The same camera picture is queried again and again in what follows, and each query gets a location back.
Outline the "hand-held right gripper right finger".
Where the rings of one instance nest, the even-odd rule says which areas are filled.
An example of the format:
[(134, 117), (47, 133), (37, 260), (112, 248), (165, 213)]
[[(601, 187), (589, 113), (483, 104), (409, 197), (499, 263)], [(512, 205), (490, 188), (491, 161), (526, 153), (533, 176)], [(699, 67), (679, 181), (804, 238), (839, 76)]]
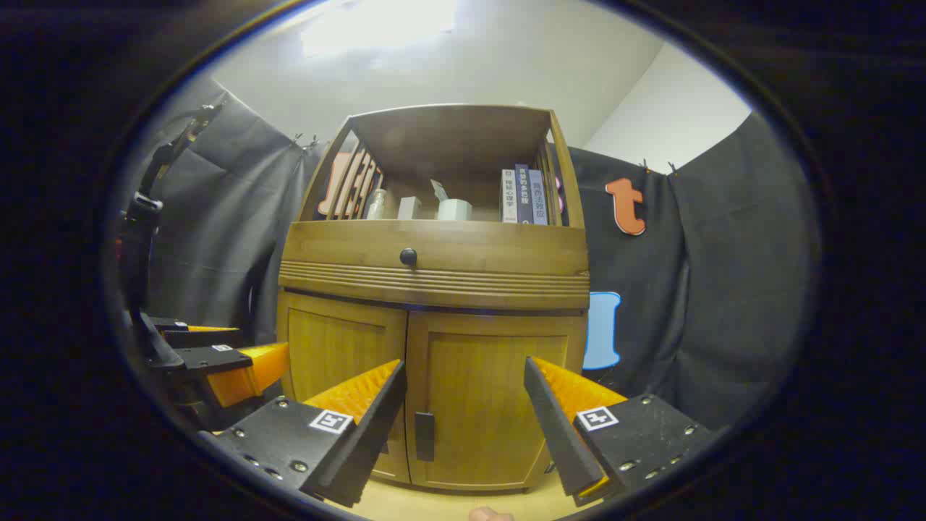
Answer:
[(626, 398), (541, 358), (526, 359), (524, 389), (577, 507), (635, 494), (717, 438), (658, 396)]

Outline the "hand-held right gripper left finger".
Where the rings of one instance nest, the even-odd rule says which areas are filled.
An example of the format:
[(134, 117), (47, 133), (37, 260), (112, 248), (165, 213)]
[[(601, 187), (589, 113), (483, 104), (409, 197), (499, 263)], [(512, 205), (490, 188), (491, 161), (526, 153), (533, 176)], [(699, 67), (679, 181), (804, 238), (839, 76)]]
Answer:
[(391, 360), (304, 402), (272, 399), (215, 436), (215, 448), (288, 496), (353, 507), (403, 405), (405, 365)]

